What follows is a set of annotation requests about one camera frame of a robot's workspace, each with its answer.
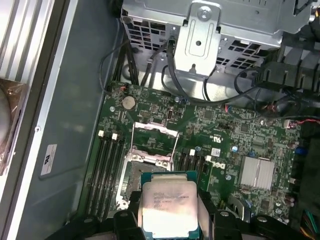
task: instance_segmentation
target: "wire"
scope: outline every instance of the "wire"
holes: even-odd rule
[[[150,62],[147,63],[146,65],[146,69],[145,69],[145,74],[142,78],[142,81],[141,81],[141,86],[144,87],[146,85],[146,82],[148,80],[148,77],[150,75],[150,72],[151,72],[151,68],[152,68],[152,62],[154,61],[155,57],[159,54],[159,53],[162,53],[164,50],[166,50],[166,46],[167,46],[167,42],[165,42],[157,51],[155,51],[151,57],[149,58],[150,59]]]
[[[305,119],[303,121],[297,121],[297,124],[304,124],[306,122],[312,122],[312,123],[317,123],[320,124],[320,121],[316,120],[316,119]]]
[[[317,122],[319,124],[319,121],[316,121],[314,119],[307,119],[307,120],[310,120],[309,122]],[[318,233],[318,227],[316,225],[314,217],[312,216],[312,214],[309,211],[305,211],[305,212],[306,212],[306,215],[309,217],[309,219],[311,221],[311,224],[312,224],[312,227],[313,227],[315,233]]]
[[[234,83],[233,83],[233,84],[234,84],[234,89],[236,90],[236,92],[237,92],[238,94],[242,94],[242,93],[243,93],[242,90],[239,88],[239,85],[238,85],[238,79],[239,79],[239,77],[240,77],[243,73],[247,73],[247,72],[250,72],[250,71],[259,71],[260,69],[261,69],[260,67],[247,68],[247,69],[239,72],[238,75],[235,76],[235,78],[234,78]],[[249,99],[252,103],[254,102],[254,99],[253,99],[252,97],[250,97],[250,96],[248,96],[248,95],[245,95],[244,97],[245,97],[246,99]]]
[[[106,61],[106,59],[111,55],[113,54],[115,51],[117,51],[118,49],[120,49],[122,46],[126,45],[127,43],[129,42],[129,40],[125,40],[124,42],[122,42],[121,44],[117,45],[114,49],[112,49],[110,52],[108,52],[106,55],[104,55],[103,58],[101,58],[101,61],[100,61],[100,65],[99,65],[99,83],[100,83],[100,87],[102,89],[102,91],[109,95],[109,94],[112,94],[110,93],[109,91],[107,91],[105,89],[105,85],[103,83],[103,80],[102,80],[102,70],[103,70],[103,66],[104,66],[104,63]]]
[[[216,71],[216,68],[217,66],[214,66],[214,68],[212,69],[210,75],[204,80],[203,82],[203,92],[204,92],[204,96],[205,98],[210,101],[210,98],[209,98],[209,95],[208,95],[208,92],[207,92],[207,83],[208,83],[208,80],[209,78],[214,74],[214,72]]]
[[[165,78],[165,73],[166,73],[166,69],[168,68],[168,65],[165,65],[163,68],[162,68],[162,71],[161,71],[161,84],[163,86],[163,88],[168,92],[170,93],[171,95],[177,97],[179,96],[178,94],[172,92],[172,90],[170,88],[167,87],[167,85],[165,84],[165,81],[164,81],[164,78]]]
[[[133,49],[130,43],[126,45],[126,58],[128,60],[131,82],[134,85],[139,85],[138,69],[137,69]]]
[[[303,235],[305,235],[306,237],[315,240],[314,237],[310,236],[302,227],[300,227],[301,232],[303,233]]]
[[[198,105],[198,106],[216,106],[216,105],[222,105],[222,104],[226,104],[235,100],[238,100],[240,98],[242,98],[243,96],[253,92],[255,89],[257,89],[257,87],[252,87],[246,91],[243,92],[243,94],[239,94],[227,99],[223,99],[223,100],[219,100],[219,101],[206,101],[206,100],[200,100],[198,99],[197,101],[192,100],[187,93],[184,91],[184,89],[182,88],[182,86],[180,85],[176,73],[175,73],[175,62],[174,62],[174,45],[173,42],[170,41],[168,44],[168,48],[167,48],[167,60],[168,60],[168,69],[169,69],[169,73],[170,76],[172,78],[172,81],[175,85],[175,87],[177,88],[178,92],[185,97],[186,100],[188,100],[191,104],[194,105]]]

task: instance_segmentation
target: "capacitor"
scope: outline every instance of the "capacitor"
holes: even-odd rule
[[[238,147],[237,146],[233,146],[231,148],[231,151],[234,152],[234,153],[238,152]]]
[[[284,200],[284,202],[285,202],[285,204],[287,205],[287,206],[289,206],[289,207],[294,207],[295,206],[295,203],[294,202],[291,202],[291,201],[289,201],[289,200]]]
[[[275,210],[275,213],[276,213],[276,214],[282,214],[282,210],[281,210],[280,208],[277,208],[277,209]]]
[[[295,202],[295,198],[293,196],[290,196],[290,195],[285,195],[284,197],[286,200],[288,200],[289,202],[291,203],[294,203]]]
[[[302,155],[306,156],[308,154],[308,150],[302,146],[298,146],[295,150],[294,153],[297,155]]]
[[[136,100],[133,96],[126,96],[122,100],[122,106],[126,110],[132,110],[135,107],[135,105],[136,105]]]
[[[290,142],[288,142],[288,144],[286,145],[286,147],[288,149],[295,149],[298,145],[300,144],[300,142],[296,141],[296,140],[292,140]]]

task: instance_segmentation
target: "metal bracket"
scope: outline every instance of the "metal bracket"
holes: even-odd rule
[[[219,51],[221,35],[217,32],[219,5],[194,2],[188,25],[180,28],[174,61],[178,71],[209,76]]]
[[[134,136],[135,136],[135,129],[145,129],[145,130],[158,130],[162,134],[166,134],[168,136],[175,138],[175,143],[173,146],[173,150],[171,154],[168,154],[167,156],[163,155],[150,155],[145,151],[138,150],[134,147]],[[158,124],[158,123],[140,123],[140,122],[134,122],[132,126],[132,135],[131,135],[131,144],[130,149],[127,155],[125,156],[121,177],[119,181],[119,187],[116,193],[115,201],[118,210],[127,209],[129,206],[129,201],[126,201],[123,196],[121,196],[121,186],[124,183],[124,178],[126,174],[126,168],[128,165],[128,162],[141,162],[141,163],[149,163],[153,164],[157,167],[165,168],[167,171],[173,171],[174,170],[174,152],[176,150],[177,142],[179,139],[179,132],[167,129],[165,126]]]
[[[166,134],[168,136],[174,137],[175,143],[174,143],[172,154],[170,157],[170,163],[173,164],[174,153],[175,153],[176,146],[177,146],[178,139],[179,139],[179,132],[178,131],[170,130],[170,129],[166,128],[164,125],[161,125],[161,124],[158,124],[155,122],[151,122],[151,123],[134,122],[133,126],[132,126],[130,153],[133,153],[135,129],[145,129],[145,130],[149,130],[149,131],[158,130],[162,134]]]

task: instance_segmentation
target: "red wire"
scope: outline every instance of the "red wire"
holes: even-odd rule
[[[312,122],[312,123],[320,124],[320,121],[319,120],[315,120],[315,119],[305,119],[303,121],[296,121],[297,124],[303,124],[305,122]]]

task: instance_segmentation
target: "screw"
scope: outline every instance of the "screw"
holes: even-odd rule
[[[207,19],[208,16],[209,16],[208,13],[209,13],[208,11],[203,10],[203,11],[201,11],[201,13],[200,13],[200,17],[201,17],[202,19]]]
[[[227,211],[222,211],[222,212],[220,212],[220,215],[224,216],[224,217],[228,217],[229,213]]]
[[[259,222],[262,222],[262,223],[268,222],[268,220],[263,216],[258,216],[257,219],[258,219]]]
[[[34,128],[34,131],[35,131],[36,133],[40,132],[40,131],[41,131],[41,127],[40,127],[40,126],[36,126],[36,127]]]

